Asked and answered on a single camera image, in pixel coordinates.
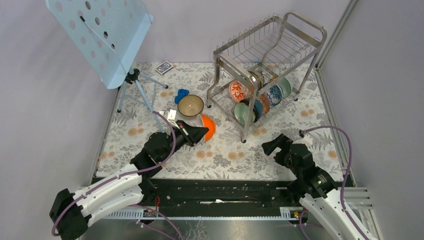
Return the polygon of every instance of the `wire rack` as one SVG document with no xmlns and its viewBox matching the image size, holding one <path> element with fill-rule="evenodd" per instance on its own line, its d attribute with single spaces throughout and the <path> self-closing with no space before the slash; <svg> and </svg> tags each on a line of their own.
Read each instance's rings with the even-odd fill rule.
<svg viewBox="0 0 424 240">
<path fill-rule="evenodd" d="M 311 36 L 288 22 L 300 25 L 305 30 L 316 34 Z M 283 18 L 278 15 L 269 16 L 253 27 L 246 29 L 238 36 L 223 42 L 213 52 L 215 76 L 213 85 L 207 90 L 207 107 L 212 103 L 236 124 L 242 131 L 241 141 L 246 142 L 249 132 L 262 126 L 267 119 L 272 118 L 297 97 L 308 79 L 314 63 L 327 38 L 323 26 L 306 18 L 298 12 L 288 12 Z M 309 64 L 300 85 L 294 85 L 299 76 L 294 71 L 302 64 Z M 264 82 L 269 83 L 261 88 L 261 84 L 250 71 L 259 71 L 264 76 Z M 272 106 L 268 113 L 263 114 L 258 121 L 249 125 L 253 117 L 254 100 L 267 92 L 280 80 L 286 78 L 291 86 L 290 95 Z M 233 80 L 237 80 L 249 91 L 249 115 L 245 125 L 241 125 L 235 115 L 234 106 L 237 104 L 228 91 Z"/>
</svg>

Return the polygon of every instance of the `green bowl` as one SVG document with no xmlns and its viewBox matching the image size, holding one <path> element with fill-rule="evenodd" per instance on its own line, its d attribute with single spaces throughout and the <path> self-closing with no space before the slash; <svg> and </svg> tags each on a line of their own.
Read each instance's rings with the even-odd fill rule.
<svg viewBox="0 0 424 240">
<path fill-rule="evenodd" d="M 248 120 L 249 115 L 249 106 L 247 106 L 243 102 L 239 102 L 234 106 L 234 116 L 235 119 L 237 119 L 237 122 L 241 125 L 245 125 L 245 122 Z M 256 115 L 255 112 L 252 112 L 252 117 L 250 118 L 250 124 L 253 124 L 253 121 L 255 120 Z"/>
<path fill-rule="evenodd" d="M 290 96 L 290 94 L 292 93 L 292 85 L 286 78 L 281 79 L 280 81 L 277 82 L 277 84 L 282 90 L 283 99 Z"/>
</svg>

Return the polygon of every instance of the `floral mat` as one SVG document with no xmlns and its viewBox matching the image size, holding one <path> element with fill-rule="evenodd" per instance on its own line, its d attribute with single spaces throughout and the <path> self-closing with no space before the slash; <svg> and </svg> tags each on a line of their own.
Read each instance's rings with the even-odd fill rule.
<svg viewBox="0 0 424 240">
<path fill-rule="evenodd" d="M 152 101 L 153 96 L 156 96 L 152 101 L 155 111 L 176 110 L 174 97 L 178 89 L 190 90 L 190 94 L 200 96 L 206 105 L 206 91 L 214 81 L 212 63 L 174 63 L 174 69 L 164 76 L 155 72 L 155 67 L 158 65 L 136 64 L 141 72 L 169 85 L 168 89 L 164 89 L 144 78 L 139 78 L 147 97 Z M 300 85 L 307 68 L 307 64 L 301 65 L 290 74 L 288 79 L 292 81 L 294 87 Z M 230 80 L 224 76 L 220 85 Z M 134 84 L 128 85 L 126 94 L 142 101 Z M 289 169 L 277 164 L 271 156 L 266 156 L 261 144 L 275 139 L 281 133 L 296 140 L 299 139 L 299 129 L 329 123 L 313 73 L 298 98 L 298 101 L 286 104 L 273 117 L 267 118 L 262 126 L 249 134 L 246 143 L 241 142 L 239 128 L 218 107 L 213 104 L 212 108 L 205 107 L 202 113 L 216 123 L 213 138 L 195 147 L 182 147 L 164 164 L 164 168 L 155 175 L 155 178 L 272 181 L 296 179 Z M 177 118 L 188 124 L 200 126 L 197 119 L 186 119 L 179 114 Z M 122 168 L 140 152 L 148 137 L 158 130 L 156 121 L 143 104 L 125 99 L 122 112 L 114 112 L 95 175 L 107 177 Z M 342 171 L 330 130 L 316 130 L 311 135 L 313 145 L 309 150 L 316 165 L 328 171 L 335 181 L 341 181 Z"/>
</svg>

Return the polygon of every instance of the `lavender wall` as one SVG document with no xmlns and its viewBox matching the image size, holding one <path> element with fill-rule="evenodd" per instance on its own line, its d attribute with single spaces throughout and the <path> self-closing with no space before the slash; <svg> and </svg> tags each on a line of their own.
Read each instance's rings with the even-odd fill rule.
<svg viewBox="0 0 424 240">
<path fill-rule="evenodd" d="M 268 15 L 298 11 L 331 36 L 349 0 L 145 0 L 153 25 L 139 62 L 212 62 L 217 45 Z"/>
<path fill-rule="evenodd" d="M 424 236 L 424 2 L 359 1 L 322 67 L 385 240 Z"/>
<path fill-rule="evenodd" d="M 42 0 L 0 1 L 0 239 L 50 236 L 57 192 L 87 184 L 116 90 Z"/>
</svg>

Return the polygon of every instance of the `ceramic bowl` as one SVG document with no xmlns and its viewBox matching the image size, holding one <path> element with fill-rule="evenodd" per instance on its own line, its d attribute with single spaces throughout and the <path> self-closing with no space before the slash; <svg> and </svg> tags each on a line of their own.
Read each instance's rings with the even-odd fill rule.
<svg viewBox="0 0 424 240">
<path fill-rule="evenodd" d="M 289 80 L 283 78 L 282 80 L 278 81 L 277 84 L 282 91 L 283 99 L 290 96 L 290 94 L 292 93 L 292 85 L 290 84 Z"/>
<path fill-rule="evenodd" d="M 253 70 L 253 71 L 249 71 L 249 73 L 252 74 L 253 77 L 258 82 L 259 89 L 261 89 L 262 87 L 264 87 L 265 79 L 264 79 L 264 75 L 260 71 Z"/>
<path fill-rule="evenodd" d="M 208 128 L 209 131 L 203 136 L 202 141 L 203 143 L 209 141 L 215 134 L 215 131 L 217 130 L 217 125 L 215 122 L 208 116 L 199 114 L 197 115 L 197 119 L 201 121 L 201 124 L 204 128 Z"/>
<path fill-rule="evenodd" d="M 203 111 L 205 104 L 203 100 L 196 95 L 187 95 L 178 103 L 178 112 L 186 117 L 193 117 Z"/>
<path fill-rule="evenodd" d="M 283 93 L 280 89 L 280 86 L 278 84 L 275 84 L 270 89 L 268 89 L 267 92 L 265 92 L 266 96 L 269 98 L 269 101 L 271 102 L 271 106 L 275 106 L 281 102 L 281 99 L 283 98 Z"/>
<path fill-rule="evenodd" d="M 250 118 L 250 124 L 253 124 L 253 121 L 255 120 L 256 116 L 255 116 L 255 112 L 252 112 L 253 116 Z M 249 107 L 243 103 L 243 102 L 239 102 L 235 105 L 234 107 L 234 116 L 235 119 L 237 119 L 237 121 L 241 124 L 241 125 L 245 125 L 246 121 L 248 120 L 248 115 L 249 115 Z"/>
<path fill-rule="evenodd" d="M 243 86 L 243 84 L 237 80 L 233 80 L 229 84 L 229 94 L 232 99 L 237 103 L 240 103 L 241 100 L 246 99 L 248 96 L 248 89 Z"/>
<path fill-rule="evenodd" d="M 259 102 L 262 104 L 263 114 L 267 114 L 271 109 L 271 101 L 265 93 L 259 97 Z"/>
<path fill-rule="evenodd" d="M 248 98 L 240 101 L 240 103 L 244 103 L 249 107 L 250 101 L 251 101 L 251 98 L 248 97 Z M 254 118 L 253 122 L 256 123 L 261 118 L 262 113 L 263 113 L 262 103 L 259 100 L 254 101 L 253 111 L 254 111 L 254 114 L 255 114 L 255 118 Z"/>
</svg>

